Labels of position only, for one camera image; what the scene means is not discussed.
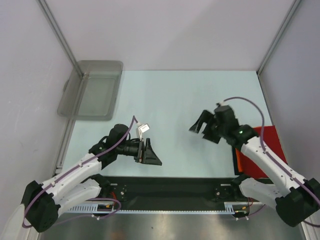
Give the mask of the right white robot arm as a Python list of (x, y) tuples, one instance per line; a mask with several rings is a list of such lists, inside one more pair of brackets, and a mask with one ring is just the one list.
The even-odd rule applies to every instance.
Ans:
[(295, 227), (320, 209), (320, 184), (307, 180), (278, 157), (249, 125), (241, 125), (228, 105), (214, 113), (203, 110), (189, 131), (202, 133), (203, 139), (219, 143), (220, 139), (255, 163), (272, 181), (261, 183), (253, 177), (243, 177), (230, 188), (231, 196), (242, 201), (253, 198), (274, 209), (283, 222)]

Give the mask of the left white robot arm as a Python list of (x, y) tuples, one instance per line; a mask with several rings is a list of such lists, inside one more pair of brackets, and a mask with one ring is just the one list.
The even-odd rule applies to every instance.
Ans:
[(115, 162), (118, 156), (133, 157), (135, 162), (144, 165), (161, 166), (151, 140), (143, 138), (143, 133), (150, 126), (136, 119), (131, 124), (137, 125), (136, 138), (131, 138), (132, 126), (116, 124), (107, 136), (102, 137), (68, 170), (42, 183), (30, 182), (21, 200), (25, 207), (24, 218), (29, 225), (23, 223), (22, 227), (34, 228), (42, 233), (68, 209), (87, 200), (107, 199), (111, 193), (110, 182), (98, 172)]

